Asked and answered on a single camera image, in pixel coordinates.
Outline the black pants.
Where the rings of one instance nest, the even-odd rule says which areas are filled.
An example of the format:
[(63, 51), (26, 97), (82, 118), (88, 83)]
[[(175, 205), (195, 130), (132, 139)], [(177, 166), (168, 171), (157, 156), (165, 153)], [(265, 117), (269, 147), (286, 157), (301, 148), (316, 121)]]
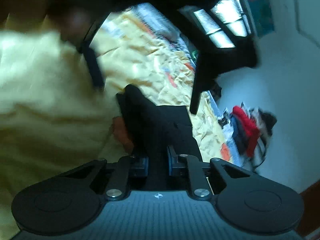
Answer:
[(202, 160), (187, 108), (157, 106), (134, 85), (127, 85), (116, 98), (121, 115), (112, 120), (115, 139), (128, 154), (149, 159), (148, 176), (135, 187), (146, 191), (185, 190), (185, 177), (169, 175), (167, 148), (172, 146), (177, 155)]

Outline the window with grey frame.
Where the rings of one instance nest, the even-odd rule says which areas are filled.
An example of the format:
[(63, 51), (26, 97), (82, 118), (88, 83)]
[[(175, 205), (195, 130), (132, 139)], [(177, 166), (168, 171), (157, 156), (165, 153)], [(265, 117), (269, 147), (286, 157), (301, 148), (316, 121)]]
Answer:
[(248, 37), (252, 34), (241, 0), (219, 0), (210, 11), (196, 6), (185, 6), (180, 12), (217, 48), (235, 48), (231, 35)]

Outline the brown wooden door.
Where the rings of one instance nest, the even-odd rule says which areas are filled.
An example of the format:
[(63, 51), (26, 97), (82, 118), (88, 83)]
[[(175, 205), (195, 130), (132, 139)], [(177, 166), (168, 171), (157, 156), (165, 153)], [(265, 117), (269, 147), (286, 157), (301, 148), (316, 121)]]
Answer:
[(300, 193), (304, 202), (304, 213), (297, 232), (305, 237), (319, 228), (319, 181)]

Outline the yellow shirt torso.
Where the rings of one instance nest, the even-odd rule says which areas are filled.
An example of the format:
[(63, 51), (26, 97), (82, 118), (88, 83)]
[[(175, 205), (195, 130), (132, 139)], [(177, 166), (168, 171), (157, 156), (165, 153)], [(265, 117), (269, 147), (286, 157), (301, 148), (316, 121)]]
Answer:
[(11, 213), (23, 188), (125, 151), (112, 135), (118, 89), (94, 89), (84, 58), (48, 20), (8, 16), (1, 27), (1, 239), (18, 232)]

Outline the pile of clothes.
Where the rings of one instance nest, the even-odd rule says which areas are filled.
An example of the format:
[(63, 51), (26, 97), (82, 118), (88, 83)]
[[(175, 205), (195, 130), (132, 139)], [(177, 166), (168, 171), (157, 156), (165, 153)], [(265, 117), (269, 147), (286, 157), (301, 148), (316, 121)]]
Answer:
[(277, 123), (276, 116), (259, 107), (250, 108), (244, 102), (232, 110), (225, 108), (218, 117), (227, 144), (236, 149), (242, 167), (248, 167), (254, 173), (264, 163), (267, 150)]

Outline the yellow floral bedspread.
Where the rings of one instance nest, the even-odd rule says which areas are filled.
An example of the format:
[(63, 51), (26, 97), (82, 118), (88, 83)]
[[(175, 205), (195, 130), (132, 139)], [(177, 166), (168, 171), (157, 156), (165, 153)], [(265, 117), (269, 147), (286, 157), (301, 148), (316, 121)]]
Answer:
[[(92, 44), (108, 96), (131, 83), (156, 105), (190, 106), (194, 64), (186, 49), (171, 47), (152, 33), (133, 9), (108, 16)], [(221, 112), (210, 92), (201, 94), (197, 114), (189, 116), (205, 162), (221, 157), (240, 165), (232, 137), (218, 123)]]

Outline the red jacket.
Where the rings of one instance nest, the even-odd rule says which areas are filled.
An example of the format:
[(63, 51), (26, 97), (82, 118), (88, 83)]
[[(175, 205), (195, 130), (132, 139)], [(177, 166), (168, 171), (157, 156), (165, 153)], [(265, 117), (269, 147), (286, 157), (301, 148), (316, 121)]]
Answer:
[(254, 150), (257, 146), (260, 131), (257, 128), (255, 122), (250, 119), (239, 106), (234, 106), (232, 113), (240, 120), (244, 132), (248, 137), (248, 146), (246, 149), (246, 153), (249, 158), (252, 158), (254, 157)]

